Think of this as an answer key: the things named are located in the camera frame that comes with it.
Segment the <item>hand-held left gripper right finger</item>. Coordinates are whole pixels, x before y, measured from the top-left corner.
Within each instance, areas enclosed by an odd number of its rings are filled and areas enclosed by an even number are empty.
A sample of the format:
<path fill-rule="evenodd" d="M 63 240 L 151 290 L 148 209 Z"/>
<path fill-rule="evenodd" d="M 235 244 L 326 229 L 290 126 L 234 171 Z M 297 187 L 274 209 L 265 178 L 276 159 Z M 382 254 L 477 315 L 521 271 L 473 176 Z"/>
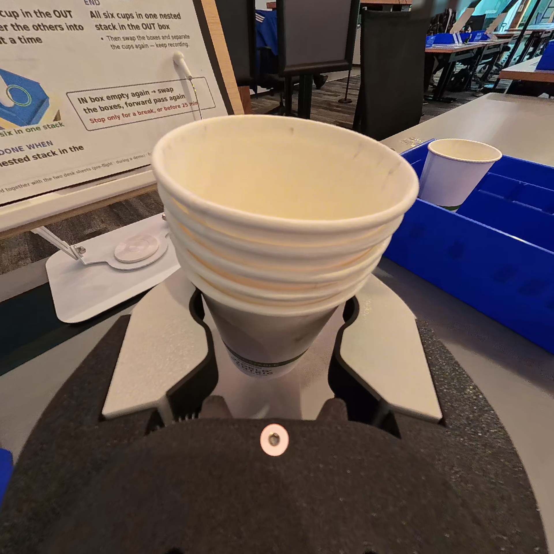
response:
<path fill-rule="evenodd" d="M 329 365 L 329 386 L 349 420 L 394 425 L 395 416 L 439 423 L 442 412 L 416 317 L 370 275 L 346 301 Z"/>

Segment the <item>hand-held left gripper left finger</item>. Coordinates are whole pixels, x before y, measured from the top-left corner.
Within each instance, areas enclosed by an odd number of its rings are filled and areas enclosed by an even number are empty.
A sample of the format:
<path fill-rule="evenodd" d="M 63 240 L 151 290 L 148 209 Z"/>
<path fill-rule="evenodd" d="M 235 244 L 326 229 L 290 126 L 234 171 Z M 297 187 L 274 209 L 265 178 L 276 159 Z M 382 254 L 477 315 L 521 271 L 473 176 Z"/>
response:
<path fill-rule="evenodd" d="M 219 380 L 204 316 L 202 294 L 182 269 L 138 302 L 102 409 L 105 419 L 153 409 L 169 426 L 200 411 Z"/>

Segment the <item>stack of nested white cups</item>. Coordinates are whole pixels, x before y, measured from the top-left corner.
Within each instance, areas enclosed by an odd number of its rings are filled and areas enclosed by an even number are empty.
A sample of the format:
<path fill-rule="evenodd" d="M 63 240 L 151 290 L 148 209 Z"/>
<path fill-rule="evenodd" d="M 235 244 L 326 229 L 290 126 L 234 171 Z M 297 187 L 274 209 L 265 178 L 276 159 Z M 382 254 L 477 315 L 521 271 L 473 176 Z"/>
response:
<path fill-rule="evenodd" d="M 383 143 L 292 117 L 188 123 L 156 143 L 152 168 L 179 264 L 229 356 L 268 378 L 363 288 L 419 192 Z"/>

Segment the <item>blue plastic bin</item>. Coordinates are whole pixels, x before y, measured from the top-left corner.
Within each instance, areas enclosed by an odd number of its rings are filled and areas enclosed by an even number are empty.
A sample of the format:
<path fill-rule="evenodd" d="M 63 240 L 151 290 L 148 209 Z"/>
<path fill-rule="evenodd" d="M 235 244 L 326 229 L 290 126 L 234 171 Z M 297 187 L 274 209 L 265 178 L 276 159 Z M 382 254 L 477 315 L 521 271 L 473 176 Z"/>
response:
<path fill-rule="evenodd" d="M 456 211 L 416 200 L 384 257 L 553 353 L 553 167 L 502 156 Z"/>
<path fill-rule="evenodd" d="M 13 455 L 8 449 L 1 447 L 0 455 L 1 455 L 0 503 L 2 505 L 10 478 L 12 477 L 14 462 L 13 462 Z"/>

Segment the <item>white paper cup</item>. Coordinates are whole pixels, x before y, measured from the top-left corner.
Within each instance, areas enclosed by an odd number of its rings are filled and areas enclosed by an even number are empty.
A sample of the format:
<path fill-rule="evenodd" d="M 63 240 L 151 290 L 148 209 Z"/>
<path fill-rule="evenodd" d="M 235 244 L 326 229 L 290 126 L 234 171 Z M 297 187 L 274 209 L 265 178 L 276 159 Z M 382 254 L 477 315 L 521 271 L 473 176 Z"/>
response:
<path fill-rule="evenodd" d="M 421 200 L 456 211 L 476 188 L 502 152 L 478 141 L 458 138 L 434 140 L 419 178 Z"/>

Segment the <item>white board stand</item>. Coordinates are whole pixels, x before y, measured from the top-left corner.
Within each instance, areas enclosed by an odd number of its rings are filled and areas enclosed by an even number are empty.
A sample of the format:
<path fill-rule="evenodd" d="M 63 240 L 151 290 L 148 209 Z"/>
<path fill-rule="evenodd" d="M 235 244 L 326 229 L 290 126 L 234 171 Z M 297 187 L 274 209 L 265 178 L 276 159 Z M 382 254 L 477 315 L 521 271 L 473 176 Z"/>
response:
<path fill-rule="evenodd" d="M 163 213 L 74 245 L 45 226 L 32 232 L 58 248 L 45 267 L 56 315 L 65 323 L 100 315 L 179 268 Z"/>

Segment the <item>black office chair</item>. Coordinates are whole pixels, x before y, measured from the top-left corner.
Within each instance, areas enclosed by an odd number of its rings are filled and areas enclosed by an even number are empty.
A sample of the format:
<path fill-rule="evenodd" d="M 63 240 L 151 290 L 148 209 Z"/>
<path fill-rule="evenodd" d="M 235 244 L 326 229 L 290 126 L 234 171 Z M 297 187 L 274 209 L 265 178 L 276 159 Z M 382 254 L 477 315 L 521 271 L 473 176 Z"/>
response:
<path fill-rule="evenodd" d="M 361 84 L 353 130 L 377 141 L 419 124 L 429 10 L 364 10 Z"/>

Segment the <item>wooden instruction board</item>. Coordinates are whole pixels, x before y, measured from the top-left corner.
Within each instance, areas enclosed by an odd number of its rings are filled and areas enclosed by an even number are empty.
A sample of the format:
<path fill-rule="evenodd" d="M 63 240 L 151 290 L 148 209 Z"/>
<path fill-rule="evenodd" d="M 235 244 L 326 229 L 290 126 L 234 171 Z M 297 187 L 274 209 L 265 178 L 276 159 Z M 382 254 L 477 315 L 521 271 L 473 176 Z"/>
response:
<path fill-rule="evenodd" d="M 239 114 L 214 1 L 1 1 L 1 238 L 153 190 L 163 135 Z"/>

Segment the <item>wooden desk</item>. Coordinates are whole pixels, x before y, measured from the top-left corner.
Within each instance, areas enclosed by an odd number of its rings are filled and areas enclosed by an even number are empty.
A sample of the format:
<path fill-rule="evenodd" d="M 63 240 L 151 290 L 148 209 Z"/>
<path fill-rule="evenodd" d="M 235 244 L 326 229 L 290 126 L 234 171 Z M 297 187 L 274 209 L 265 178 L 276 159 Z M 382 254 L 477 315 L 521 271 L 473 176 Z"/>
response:
<path fill-rule="evenodd" d="M 529 59 L 502 69 L 499 79 L 511 81 L 505 93 L 534 98 L 546 94 L 553 98 L 553 70 L 537 69 L 541 59 Z"/>
<path fill-rule="evenodd" d="M 482 89 L 501 56 L 509 50 L 509 39 L 493 39 L 460 45 L 447 44 L 426 48 L 426 61 L 437 61 L 441 70 L 437 84 L 425 94 L 427 101 L 451 103 L 446 93 L 464 92 L 472 85 Z"/>

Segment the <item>black framed panel on stand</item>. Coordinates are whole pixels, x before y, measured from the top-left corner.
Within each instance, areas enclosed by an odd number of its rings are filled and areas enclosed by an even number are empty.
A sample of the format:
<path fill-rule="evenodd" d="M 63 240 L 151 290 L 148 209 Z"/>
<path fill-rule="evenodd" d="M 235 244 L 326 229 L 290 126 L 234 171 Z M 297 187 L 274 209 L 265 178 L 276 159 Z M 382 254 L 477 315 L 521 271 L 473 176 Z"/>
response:
<path fill-rule="evenodd" d="M 299 78 L 297 115 L 309 119 L 314 75 L 351 69 L 359 11 L 359 1 L 276 1 L 286 115 L 294 78 Z"/>
<path fill-rule="evenodd" d="M 258 76 L 254 1 L 216 1 L 234 76 L 239 87 L 254 87 Z"/>

